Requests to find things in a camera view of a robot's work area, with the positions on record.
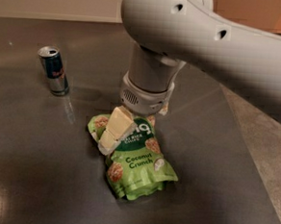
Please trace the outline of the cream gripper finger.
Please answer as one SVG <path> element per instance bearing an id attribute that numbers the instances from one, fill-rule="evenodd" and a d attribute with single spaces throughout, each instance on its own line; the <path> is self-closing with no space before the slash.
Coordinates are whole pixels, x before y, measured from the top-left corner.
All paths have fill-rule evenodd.
<path id="1" fill-rule="evenodd" d="M 108 120 L 99 143 L 99 151 L 107 156 L 116 149 L 122 140 L 136 129 L 134 116 L 123 106 L 116 107 Z"/>
<path id="2" fill-rule="evenodd" d="M 168 102 L 163 102 L 162 106 L 160 107 L 158 114 L 161 115 L 166 115 L 168 112 L 168 107 L 169 107 L 169 103 Z"/>

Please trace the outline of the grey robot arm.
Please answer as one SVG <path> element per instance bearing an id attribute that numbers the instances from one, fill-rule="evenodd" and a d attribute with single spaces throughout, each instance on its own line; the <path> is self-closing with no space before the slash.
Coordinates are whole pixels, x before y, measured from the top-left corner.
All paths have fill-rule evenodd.
<path id="1" fill-rule="evenodd" d="M 223 18 L 212 0 L 122 0 L 122 25 L 135 42 L 119 93 L 129 112 L 166 112 L 187 63 L 281 123 L 281 36 Z"/>

